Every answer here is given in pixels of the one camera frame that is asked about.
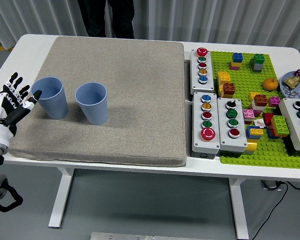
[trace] yellow lego brick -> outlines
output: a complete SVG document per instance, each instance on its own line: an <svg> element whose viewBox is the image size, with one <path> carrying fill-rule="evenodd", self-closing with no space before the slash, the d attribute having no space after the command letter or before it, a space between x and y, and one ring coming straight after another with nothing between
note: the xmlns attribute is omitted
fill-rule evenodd
<svg viewBox="0 0 300 240"><path fill-rule="evenodd" d="M219 86L219 95L222 93L222 89L224 88L223 85Z"/></svg>
<svg viewBox="0 0 300 240"><path fill-rule="evenodd" d="M247 139L248 143L257 143L258 141L259 141L259 139L251 139L251 138Z"/></svg>
<svg viewBox="0 0 300 240"><path fill-rule="evenodd" d="M233 95L229 95L229 94L222 94L222 96L220 96L220 98L224 98L224 99L232 99L234 96Z"/></svg>
<svg viewBox="0 0 300 240"><path fill-rule="evenodd" d="M230 83L230 75L226 71L218 71L218 83L223 85L225 83Z"/></svg>
<svg viewBox="0 0 300 240"><path fill-rule="evenodd" d="M245 151L253 151L254 152L255 150L257 150L257 146L258 145L256 142L248 142Z"/></svg>
<svg viewBox="0 0 300 240"><path fill-rule="evenodd" d="M251 92L249 93L249 101L252 102L252 100L255 98L255 96L256 96L257 94L260 94L260 92L251 91Z"/></svg>
<svg viewBox="0 0 300 240"><path fill-rule="evenodd" d="M263 134L264 134L264 131L262 129L257 129L257 128L251 128L250 129L250 135L262 136Z"/></svg>
<svg viewBox="0 0 300 240"><path fill-rule="evenodd" d="M231 66L232 67L241 67L241 62L234 62L233 59L231 59Z"/></svg>

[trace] button box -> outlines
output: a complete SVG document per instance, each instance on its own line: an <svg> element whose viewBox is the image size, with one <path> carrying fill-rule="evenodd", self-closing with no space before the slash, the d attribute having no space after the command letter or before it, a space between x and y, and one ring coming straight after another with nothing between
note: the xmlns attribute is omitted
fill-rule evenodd
<svg viewBox="0 0 300 240"><path fill-rule="evenodd" d="M247 137L241 100L219 97L217 104L220 150L243 153L247 148Z"/></svg>
<svg viewBox="0 0 300 240"><path fill-rule="evenodd" d="M196 91L193 94L192 104L191 156L195 158L214 159L219 149L220 135L217 95L215 93Z"/></svg>
<svg viewBox="0 0 300 240"><path fill-rule="evenodd" d="M300 100L284 98L279 108L288 126L293 147L300 151Z"/></svg>
<svg viewBox="0 0 300 240"><path fill-rule="evenodd" d="M215 90L211 53L198 57L197 50L190 53L190 92L213 93Z"/></svg>

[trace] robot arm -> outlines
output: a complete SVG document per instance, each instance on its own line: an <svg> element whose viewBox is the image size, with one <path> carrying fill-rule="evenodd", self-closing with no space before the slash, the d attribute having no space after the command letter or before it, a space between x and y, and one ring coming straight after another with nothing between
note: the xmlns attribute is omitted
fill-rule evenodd
<svg viewBox="0 0 300 240"><path fill-rule="evenodd" d="M18 86L22 83L23 78L18 77L15 72L11 78L3 85L0 92L0 165L4 163L3 155L9 151L10 140L17 133L16 124L23 119L38 102L41 91L36 91L28 100L24 101L29 94L29 85L17 91ZM10 192L15 202L7 207L0 205L1 212L7 212L22 204L23 199L17 191L8 183L8 179L4 174L0 174L0 199L6 192Z"/></svg>
<svg viewBox="0 0 300 240"><path fill-rule="evenodd" d="M23 78L17 79L17 77L18 73L15 72L3 85L0 92L0 165L4 163L3 155L9 150L10 140L17 133L16 124L30 113L42 93L38 90L28 100L24 101L30 86L27 85L18 92L17 87Z"/></svg>

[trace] blue plate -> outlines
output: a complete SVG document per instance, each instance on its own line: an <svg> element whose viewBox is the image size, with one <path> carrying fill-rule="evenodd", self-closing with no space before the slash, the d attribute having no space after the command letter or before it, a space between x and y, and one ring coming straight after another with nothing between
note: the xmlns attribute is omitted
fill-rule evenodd
<svg viewBox="0 0 300 240"><path fill-rule="evenodd" d="M284 80L286 80L287 77L293 77L294 75L295 75L295 71L287 72L285 75L282 76L282 78L280 80L280 90L281 90L281 93L283 94L283 96L285 96L286 98L288 98L289 95L287 95L286 92L285 92L285 86L286 85L284 85ZM300 83L299 83L299 85L295 89L291 90L291 92L294 92L294 91L298 92L298 95L295 96L294 98L295 99L300 99L299 98L299 95L300 95Z"/></svg>

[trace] black pants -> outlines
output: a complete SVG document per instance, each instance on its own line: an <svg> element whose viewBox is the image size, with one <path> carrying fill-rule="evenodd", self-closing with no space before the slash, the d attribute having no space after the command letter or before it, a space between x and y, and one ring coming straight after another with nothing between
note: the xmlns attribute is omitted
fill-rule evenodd
<svg viewBox="0 0 300 240"><path fill-rule="evenodd" d="M106 37L106 0L77 0L86 32L90 37ZM134 39L132 20L135 16L133 0L108 0L112 8L112 27L120 39Z"/></svg>

